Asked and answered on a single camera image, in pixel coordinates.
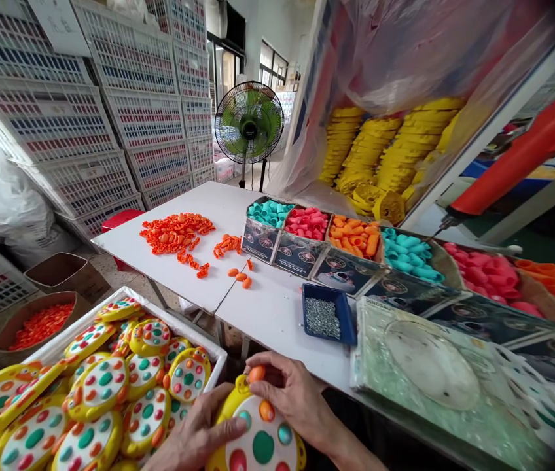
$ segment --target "hand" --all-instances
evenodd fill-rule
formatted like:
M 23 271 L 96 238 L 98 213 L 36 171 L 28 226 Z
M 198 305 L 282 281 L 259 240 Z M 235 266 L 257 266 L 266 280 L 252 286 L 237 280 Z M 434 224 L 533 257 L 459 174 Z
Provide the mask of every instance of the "hand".
M 242 436 L 247 430 L 245 419 L 229 419 L 212 426 L 219 406 L 233 388 L 233 384 L 223 383 L 201 394 L 144 470 L 197 471 L 219 447 Z
M 340 421 L 321 396 L 321 388 L 304 364 L 267 351 L 249 358 L 245 373 L 260 365 L 266 368 L 264 381 L 252 383 L 251 392 L 273 404 L 310 445 L 329 454 L 332 430 Z

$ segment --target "fan grille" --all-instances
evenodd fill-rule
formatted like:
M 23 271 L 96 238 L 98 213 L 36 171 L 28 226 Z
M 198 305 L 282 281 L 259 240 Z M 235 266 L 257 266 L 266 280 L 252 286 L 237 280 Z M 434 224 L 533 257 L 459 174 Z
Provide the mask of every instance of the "fan grille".
M 219 103 L 214 129 L 223 154 L 237 164 L 254 164 L 278 145 L 284 129 L 282 105 L 260 82 L 238 84 Z

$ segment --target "red stool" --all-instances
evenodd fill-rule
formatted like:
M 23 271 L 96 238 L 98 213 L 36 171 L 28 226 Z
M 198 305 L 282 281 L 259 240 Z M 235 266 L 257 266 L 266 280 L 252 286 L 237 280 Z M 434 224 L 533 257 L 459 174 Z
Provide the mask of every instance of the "red stool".
M 139 209 L 125 209 L 125 211 L 121 211 L 117 215 L 112 216 L 110 219 L 106 220 L 101 227 L 102 232 L 112 230 L 113 228 L 116 228 L 121 224 L 124 224 L 125 222 L 132 220 L 133 218 L 138 217 L 139 215 L 144 213 L 144 211 L 140 211 Z M 116 268 L 118 269 L 118 271 L 135 271 L 122 260 L 119 260 L 116 257 L 114 257 L 114 260 L 116 260 Z

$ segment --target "white table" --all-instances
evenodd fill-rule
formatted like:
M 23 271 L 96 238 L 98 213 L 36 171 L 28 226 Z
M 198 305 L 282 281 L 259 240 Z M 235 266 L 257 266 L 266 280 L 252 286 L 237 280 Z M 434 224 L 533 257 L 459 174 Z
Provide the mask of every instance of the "white table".
M 221 322 L 219 341 L 223 341 L 222 325 L 227 323 L 244 334 L 243 354 L 249 348 L 249 338 L 268 349 L 302 361 L 313 375 L 342 391 L 349 397 L 391 419 L 398 427 L 431 447 L 471 468 L 493 465 L 478 451 L 468 451 L 458 443 L 441 444 L 440 429 L 413 417 L 393 404 L 383 407 L 349 387 L 349 349 L 342 344 L 306 335 L 302 326 L 302 293 L 306 280 L 277 267 L 252 258 L 254 270 L 249 273 L 248 254 L 227 253 L 216 260 L 214 246 L 224 233 L 241 234 L 245 222 L 245 208 L 261 196 L 260 193 L 233 186 L 208 182 L 178 196 L 141 217 L 132 219 L 93 240 L 94 243 L 123 260 L 147 278 L 158 281 L 176 294 L 212 313 Z M 139 235 L 142 222 L 165 218 L 174 213 L 200 213 L 212 220 L 216 231 L 202 240 L 192 252 L 203 264 L 210 263 L 209 276 L 196 278 L 195 271 L 177 262 L 175 255 L 154 256 L 146 241 Z M 238 268 L 251 276 L 251 289 L 227 276 L 230 268 Z M 158 296 L 160 292 L 153 283 Z M 166 307 L 163 298 L 160 301 Z

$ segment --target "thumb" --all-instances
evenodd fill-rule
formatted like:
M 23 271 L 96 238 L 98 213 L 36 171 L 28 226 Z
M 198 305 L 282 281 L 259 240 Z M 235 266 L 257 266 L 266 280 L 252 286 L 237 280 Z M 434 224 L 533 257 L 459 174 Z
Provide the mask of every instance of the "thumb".
M 256 396 L 267 399 L 271 404 L 279 408 L 281 391 L 266 381 L 254 381 L 249 385 L 249 390 Z
M 217 449 L 227 442 L 239 438 L 247 431 L 247 421 L 241 417 L 229 419 L 215 425 L 207 432 L 208 447 Z

